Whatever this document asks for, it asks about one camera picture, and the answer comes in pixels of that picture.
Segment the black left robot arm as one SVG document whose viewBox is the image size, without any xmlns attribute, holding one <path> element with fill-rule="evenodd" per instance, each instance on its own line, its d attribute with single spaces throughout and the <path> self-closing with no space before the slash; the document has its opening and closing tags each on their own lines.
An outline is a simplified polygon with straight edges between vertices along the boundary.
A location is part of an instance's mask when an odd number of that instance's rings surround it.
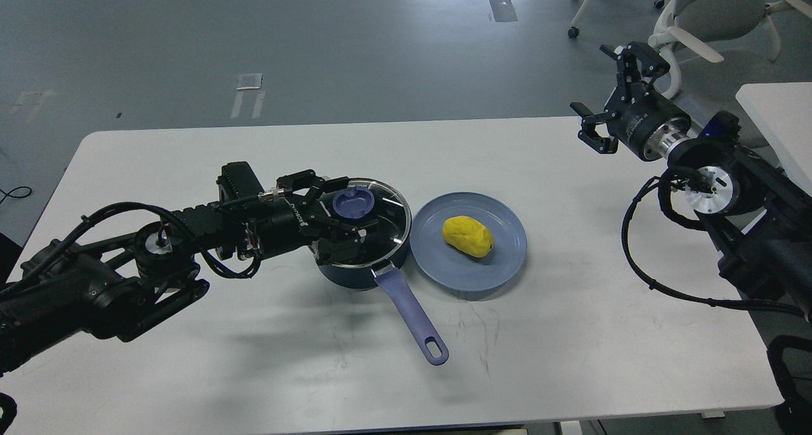
<svg viewBox="0 0 812 435">
<path fill-rule="evenodd" d="M 250 279 L 262 261 L 302 247 L 317 264 L 352 261 L 379 227 L 328 207 L 346 177 L 308 169 L 266 190 L 249 163 L 232 162 L 216 183 L 217 201 L 182 210 L 102 207 L 23 262 L 21 279 L 2 286 L 2 373 L 79 332 L 136 339 L 207 293 L 197 256 L 220 277 Z"/>
</svg>

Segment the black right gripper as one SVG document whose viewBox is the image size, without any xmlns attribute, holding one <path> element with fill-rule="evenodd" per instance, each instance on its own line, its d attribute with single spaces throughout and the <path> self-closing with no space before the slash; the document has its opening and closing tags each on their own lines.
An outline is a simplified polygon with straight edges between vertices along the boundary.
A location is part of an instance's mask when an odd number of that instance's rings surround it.
<svg viewBox="0 0 812 435">
<path fill-rule="evenodd" d="M 670 64 L 658 51 L 636 41 L 617 47 L 603 44 L 600 51 L 615 62 L 617 90 L 609 99 L 609 111 L 599 114 L 581 102 L 570 103 L 580 117 L 577 137 L 599 154 L 614 154 L 620 140 L 643 161 L 666 158 L 691 125 L 687 112 L 653 88 L 657 79 L 669 74 Z M 597 125 L 607 123 L 611 135 L 600 136 Z"/>
</svg>

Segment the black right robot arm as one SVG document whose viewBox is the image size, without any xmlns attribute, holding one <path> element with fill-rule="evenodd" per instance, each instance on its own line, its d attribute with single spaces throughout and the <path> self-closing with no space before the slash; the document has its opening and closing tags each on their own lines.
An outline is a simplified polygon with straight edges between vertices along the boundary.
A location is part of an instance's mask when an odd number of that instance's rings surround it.
<svg viewBox="0 0 812 435">
<path fill-rule="evenodd" d="M 683 301 L 750 313 L 783 313 L 810 321 L 810 196 L 740 142 L 731 112 L 717 112 L 696 136 L 690 116 L 655 90 L 670 64 L 640 42 L 601 51 L 617 69 L 617 85 L 600 112 L 580 102 L 578 138 L 600 154 L 626 146 L 644 162 L 662 159 L 666 169 L 650 178 L 627 208 L 622 250 L 650 290 Z M 632 258 L 629 229 L 638 204 L 655 192 L 669 221 L 707 233 L 721 256 L 719 275 L 745 299 L 698 297 L 667 287 Z"/>
</svg>

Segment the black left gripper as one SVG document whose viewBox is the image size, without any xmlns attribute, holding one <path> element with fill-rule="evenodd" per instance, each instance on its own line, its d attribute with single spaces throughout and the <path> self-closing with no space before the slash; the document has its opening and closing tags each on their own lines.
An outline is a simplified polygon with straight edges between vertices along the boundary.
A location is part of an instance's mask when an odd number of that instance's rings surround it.
<svg viewBox="0 0 812 435">
<path fill-rule="evenodd" d="M 309 245 L 318 266 L 351 264 L 365 255 L 374 219 L 336 220 L 305 215 L 299 206 L 310 206 L 324 194 L 348 187 L 349 177 L 327 179 L 313 169 L 277 179 L 275 188 L 285 199 L 251 199 L 244 204 L 244 258 L 269 259 Z"/>
</svg>

